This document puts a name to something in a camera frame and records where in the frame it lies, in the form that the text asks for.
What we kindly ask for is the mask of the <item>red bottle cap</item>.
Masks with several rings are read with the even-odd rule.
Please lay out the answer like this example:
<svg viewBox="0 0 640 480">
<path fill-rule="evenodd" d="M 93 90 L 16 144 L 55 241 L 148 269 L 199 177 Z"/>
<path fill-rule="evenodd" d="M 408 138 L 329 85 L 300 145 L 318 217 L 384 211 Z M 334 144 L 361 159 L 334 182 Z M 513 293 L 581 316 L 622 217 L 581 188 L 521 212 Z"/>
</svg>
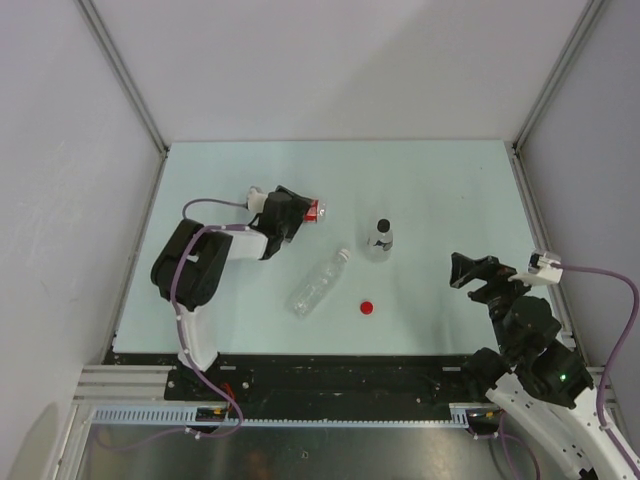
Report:
<svg viewBox="0 0 640 480">
<path fill-rule="evenodd" d="M 360 312 L 363 315 L 371 315 L 374 312 L 374 305 L 370 301 L 363 301 L 360 304 Z"/>
</svg>

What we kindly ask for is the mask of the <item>black bottle cap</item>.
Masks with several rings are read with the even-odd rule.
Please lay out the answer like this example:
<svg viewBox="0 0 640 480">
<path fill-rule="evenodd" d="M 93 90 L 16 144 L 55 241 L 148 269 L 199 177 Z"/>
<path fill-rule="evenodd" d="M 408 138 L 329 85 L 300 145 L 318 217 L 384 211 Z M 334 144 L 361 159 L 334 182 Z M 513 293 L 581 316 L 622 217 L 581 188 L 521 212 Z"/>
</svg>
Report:
<svg viewBox="0 0 640 480">
<path fill-rule="evenodd" d="M 390 230 L 390 222 L 388 219 L 380 219 L 377 222 L 377 231 L 380 233 L 387 233 Z"/>
</svg>

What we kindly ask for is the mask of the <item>clear red-label bottle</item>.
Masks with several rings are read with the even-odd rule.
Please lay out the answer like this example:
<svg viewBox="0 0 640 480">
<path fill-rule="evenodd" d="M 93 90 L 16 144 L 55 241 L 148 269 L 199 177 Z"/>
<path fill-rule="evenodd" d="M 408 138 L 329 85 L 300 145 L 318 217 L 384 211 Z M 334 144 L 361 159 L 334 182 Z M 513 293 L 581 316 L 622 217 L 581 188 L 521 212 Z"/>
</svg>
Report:
<svg viewBox="0 0 640 480">
<path fill-rule="evenodd" d="M 313 199 L 309 209 L 304 216 L 305 223 L 322 223 L 327 215 L 326 202 L 319 199 Z"/>
</svg>

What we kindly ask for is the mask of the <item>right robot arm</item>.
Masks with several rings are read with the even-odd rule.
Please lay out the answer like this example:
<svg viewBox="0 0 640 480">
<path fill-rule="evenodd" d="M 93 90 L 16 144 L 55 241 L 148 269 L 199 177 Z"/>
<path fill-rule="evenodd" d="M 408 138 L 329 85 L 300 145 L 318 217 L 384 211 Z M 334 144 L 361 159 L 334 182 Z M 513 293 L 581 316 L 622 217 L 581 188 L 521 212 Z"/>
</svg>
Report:
<svg viewBox="0 0 640 480">
<path fill-rule="evenodd" d="M 548 251 L 532 253 L 526 271 L 494 256 L 451 255 L 449 284 L 483 304 L 498 348 L 478 350 L 465 363 L 463 393 L 488 399 L 517 422 L 569 479 L 636 479 L 639 457 L 605 407 L 605 383 L 594 380 L 581 354 L 559 339 L 561 324 L 534 287 L 556 285 L 569 265 Z"/>
</svg>

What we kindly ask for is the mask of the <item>small clear blue-label bottle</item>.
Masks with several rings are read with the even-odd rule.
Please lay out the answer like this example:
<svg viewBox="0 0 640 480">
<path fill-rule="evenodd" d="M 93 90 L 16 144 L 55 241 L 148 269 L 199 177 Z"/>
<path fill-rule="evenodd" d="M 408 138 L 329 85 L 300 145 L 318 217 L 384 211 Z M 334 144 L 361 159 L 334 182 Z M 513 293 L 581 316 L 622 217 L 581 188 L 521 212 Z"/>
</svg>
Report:
<svg viewBox="0 0 640 480">
<path fill-rule="evenodd" d="M 390 230 L 387 233 L 380 233 L 376 228 L 377 222 L 380 219 L 387 218 L 379 218 L 368 225 L 364 243 L 365 258 L 376 263 L 387 261 L 391 256 L 391 250 L 394 245 L 394 234 L 390 220 L 388 219 L 390 222 Z"/>
</svg>

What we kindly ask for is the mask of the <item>large clear unlabeled bottle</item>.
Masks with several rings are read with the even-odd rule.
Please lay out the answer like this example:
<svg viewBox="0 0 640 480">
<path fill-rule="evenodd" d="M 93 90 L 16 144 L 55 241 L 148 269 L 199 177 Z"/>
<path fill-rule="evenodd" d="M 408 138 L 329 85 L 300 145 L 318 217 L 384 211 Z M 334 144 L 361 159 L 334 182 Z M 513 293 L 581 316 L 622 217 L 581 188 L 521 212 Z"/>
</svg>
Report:
<svg viewBox="0 0 640 480">
<path fill-rule="evenodd" d="M 319 262 L 294 289 L 288 307 L 296 317 L 307 317 L 340 280 L 349 260 L 339 255 L 339 250 Z"/>
</svg>

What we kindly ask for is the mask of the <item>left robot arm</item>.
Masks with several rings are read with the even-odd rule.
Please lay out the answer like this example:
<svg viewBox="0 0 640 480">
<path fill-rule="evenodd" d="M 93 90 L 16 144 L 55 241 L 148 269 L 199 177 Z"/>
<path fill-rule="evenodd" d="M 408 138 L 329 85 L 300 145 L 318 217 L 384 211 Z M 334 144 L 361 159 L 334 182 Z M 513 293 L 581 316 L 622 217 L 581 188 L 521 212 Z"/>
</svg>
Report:
<svg viewBox="0 0 640 480">
<path fill-rule="evenodd" d="M 187 216 L 188 208 L 197 203 L 238 207 L 252 219 L 247 224 L 204 225 Z M 293 240 L 301 225 L 315 223 L 323 215 L 319 200 L 281 185 L 269 193 L 251 187 L 242 203 L 199 198 L 185 204 L 181 221 L 152 266 L 150 279 L 174 308 L 178 357 L 192 368 L 185 385 L 197 398 L 210 399 L 221 387 L 220 374 L 209 368 L 219 349 L 202 311 L 216 293 L 227 263 L 268 260 Z"/>
</svg>

